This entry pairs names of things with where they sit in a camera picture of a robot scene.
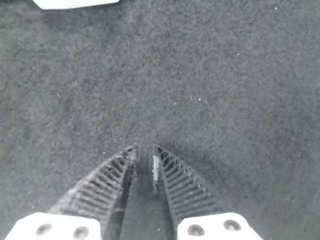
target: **dark gray felt surface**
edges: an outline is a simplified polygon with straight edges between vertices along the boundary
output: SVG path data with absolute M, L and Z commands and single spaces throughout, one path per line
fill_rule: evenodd
M 318 240 L 320 1 L 0 1 L 0 238 L 134 142 L 266 240 Z

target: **gray carpet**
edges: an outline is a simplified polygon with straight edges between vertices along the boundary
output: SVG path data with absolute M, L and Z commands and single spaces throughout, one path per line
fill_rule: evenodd
M 2 0 L 0 238 L 137 142 L 266 240 L 318 240 L 319 43 L 319 0 Z

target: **screw hole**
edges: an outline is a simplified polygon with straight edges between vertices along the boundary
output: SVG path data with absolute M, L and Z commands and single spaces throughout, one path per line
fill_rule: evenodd
M 205 235 L 206 233 L 205 233 L 205 230 L 201 226 L 194 224 L 194 225 L 189 226 L 188 234 L 190 236 L 200 237 L 200 236 Z
M 241 226 L 234 220 L 227 220 L 223 223 L 223 226 L 228 231 L 240 231 Z
M 35 234 L 38 236 L 42 236 L 50 232 L 52 228 L 52 225 L 50 223 L 42 224 L 40 225 L 37 230 L 35 231 Z
M 86 226 L 80 226 L 73 232 L 73 239 L 84 240 L 89 235 L 89 229 Z

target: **white object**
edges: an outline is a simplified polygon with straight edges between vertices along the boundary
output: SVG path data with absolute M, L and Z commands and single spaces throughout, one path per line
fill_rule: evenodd
M 75 9 L 89 6 L 114 4 L 119 0 L 33 0 L 40 8 L 52 9 Z
M 177 240 L 262 240 L 237 213 L 185 218 L 177 228 Z
M 92 218 L 37 212 L 16 222 L 5 240 L 101 240 Z

